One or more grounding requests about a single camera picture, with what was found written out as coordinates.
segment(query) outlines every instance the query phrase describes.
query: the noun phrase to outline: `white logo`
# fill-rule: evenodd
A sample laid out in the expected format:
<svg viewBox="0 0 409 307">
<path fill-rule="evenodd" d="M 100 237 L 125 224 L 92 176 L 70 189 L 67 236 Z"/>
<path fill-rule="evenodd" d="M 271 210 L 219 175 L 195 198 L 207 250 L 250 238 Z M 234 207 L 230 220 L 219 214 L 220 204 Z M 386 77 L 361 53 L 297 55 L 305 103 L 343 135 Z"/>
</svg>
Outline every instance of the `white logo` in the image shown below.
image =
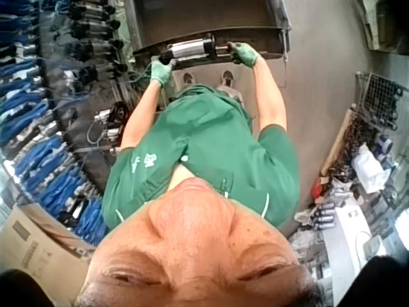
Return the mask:
<svg viewBox="0 0 409 307">
<path fill-rule="evenodd" d="M 132 174 L 135 173 L 136 167 L 138 166 L 138 163 L 141 161 L 141 157 L 137 156 L 135 158 L 135 162 L 132 163 Z"/>
<path fill-rule="evenodd" d="M 143 161 L 143 163 L 145 163 L 145 168 L 149 168 L 151 166 L 154 166 L 155 163 L 153 163 L 154 161 L 156 161 L 157 156 L 155 154 L 150 155 L 150 154 L 146 154 L 145 155 L 145 160 Z"/>
</svg>

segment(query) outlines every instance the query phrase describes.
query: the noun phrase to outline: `forearm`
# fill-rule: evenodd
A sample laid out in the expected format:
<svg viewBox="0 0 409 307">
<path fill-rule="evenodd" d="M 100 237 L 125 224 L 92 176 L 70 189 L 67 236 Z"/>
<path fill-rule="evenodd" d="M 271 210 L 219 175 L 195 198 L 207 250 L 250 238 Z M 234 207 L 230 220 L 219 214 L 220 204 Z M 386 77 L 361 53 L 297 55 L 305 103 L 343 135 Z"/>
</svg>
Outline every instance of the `forearm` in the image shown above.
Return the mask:
<svg viewBox="0 0 409 307">
<path fill-rule="evenodd" d="M 267 62 L 260 56 L 253 69 L 260 131 L 273 123 L 287 130 L 286 106 Z"/>
<path fill-rule="evenodd" d="M 157 80 L 152 80 L 125 126 L 121 148 L 138 145 L 152 127 L 159 94 L 160 83 Z"/>
</svg>

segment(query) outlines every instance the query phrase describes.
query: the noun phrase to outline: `cardboard box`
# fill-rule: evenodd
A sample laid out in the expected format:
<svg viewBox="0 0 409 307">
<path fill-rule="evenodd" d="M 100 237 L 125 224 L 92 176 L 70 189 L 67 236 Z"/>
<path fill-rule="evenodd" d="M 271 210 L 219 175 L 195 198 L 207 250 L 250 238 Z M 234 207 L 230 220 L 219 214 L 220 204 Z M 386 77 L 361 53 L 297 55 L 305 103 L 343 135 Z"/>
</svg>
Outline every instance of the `cardboard box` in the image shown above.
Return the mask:
<svg viewBox="0 0 409 307">
<path fill-rule="evenodd" d="M 30 274 L 53 300 L 68 303 L 77 297 L 88 271 L 80 254 L 52 240 L 23 211 L 14 206 L 0 232 L 0 270 Z"/>
<path fill-rule="evenodd" d="M 83 249 L 93 253 L 95 246 L 88 244 L 76 234 L 70 232 L 59 221 L 54 219 L 43 207 L 37 203 L 29 203 L 20 206 L 21 211 L 39 226 L 49 237 L 59 242 L 63 246 L 69 246 L 72 249 Z"/>
</svg>

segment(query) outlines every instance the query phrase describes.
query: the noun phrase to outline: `eye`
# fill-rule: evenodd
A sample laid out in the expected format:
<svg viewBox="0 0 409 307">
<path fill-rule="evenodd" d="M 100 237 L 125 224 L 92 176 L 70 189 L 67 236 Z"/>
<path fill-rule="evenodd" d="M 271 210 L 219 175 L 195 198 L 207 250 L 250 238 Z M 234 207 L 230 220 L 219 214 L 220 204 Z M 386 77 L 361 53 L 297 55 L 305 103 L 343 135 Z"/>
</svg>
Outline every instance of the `eye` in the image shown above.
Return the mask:
<svg viewBox="0 0 409 307">
<path fill-rule="evenodd" d="M 116 280 L 124 281 L 125 283 L 129 282 L 129 276 L 126 276 L 126 275 L 119 275 L 118 274 L 118 275 L 114 275 L 113 278 L 116 279 Z"/>
<path fill-rule="evenodd" d="M 160 281 L 155 281 L 148 278 L 135 278 L 127 274 L 112 274 L 111 277 L 124 283 L 143 284 L 146 286 L 157 286 L 162 284 Z"/>
<path fill-rule="evenodd" d="M 246 274 L 245 276 L 240 277 L 238 280 L 240 281 L 249 281 L 252 279 L 258 279 L 261 278 L 263 276 L 269 275 L 281 268 L 283 268 L 284 265 L 274 265 L 271 267 L 265 267 L 263 269 L 259 269 L 257 271 L 251 272 L 250 274 Z"/>
</svg>

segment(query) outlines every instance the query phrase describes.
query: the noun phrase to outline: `metal rack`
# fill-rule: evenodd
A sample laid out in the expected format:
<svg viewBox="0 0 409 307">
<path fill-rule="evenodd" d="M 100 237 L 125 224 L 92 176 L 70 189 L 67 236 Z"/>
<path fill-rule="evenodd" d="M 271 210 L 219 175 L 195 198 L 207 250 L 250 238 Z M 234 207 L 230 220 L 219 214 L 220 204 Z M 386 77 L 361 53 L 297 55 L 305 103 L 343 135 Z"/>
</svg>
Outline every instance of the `metal rack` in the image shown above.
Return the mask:
<svg viewBox="0 0 409 307">
<path fill-rule="evenodd" d="M 357 72 L 359 99 L 356 112 L 379 131 L 398 131 L 397 119 L 409 106 L 409 89 L 370 72 Z"/>
</svg>

